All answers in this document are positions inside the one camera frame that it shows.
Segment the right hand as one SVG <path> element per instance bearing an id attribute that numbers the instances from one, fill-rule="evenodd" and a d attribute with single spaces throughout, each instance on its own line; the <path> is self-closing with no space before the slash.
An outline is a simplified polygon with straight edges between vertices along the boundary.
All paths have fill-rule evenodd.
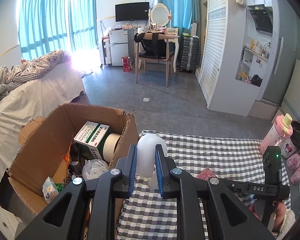
<path id="1" fill-rule="evenodd" d="M 273 232 L 282 233 L 284 230 L 289 230 L 295 222 L 295 214 L 291 209 L 286 208 L 284 202 L 274 202 L 276 206 Z"/>

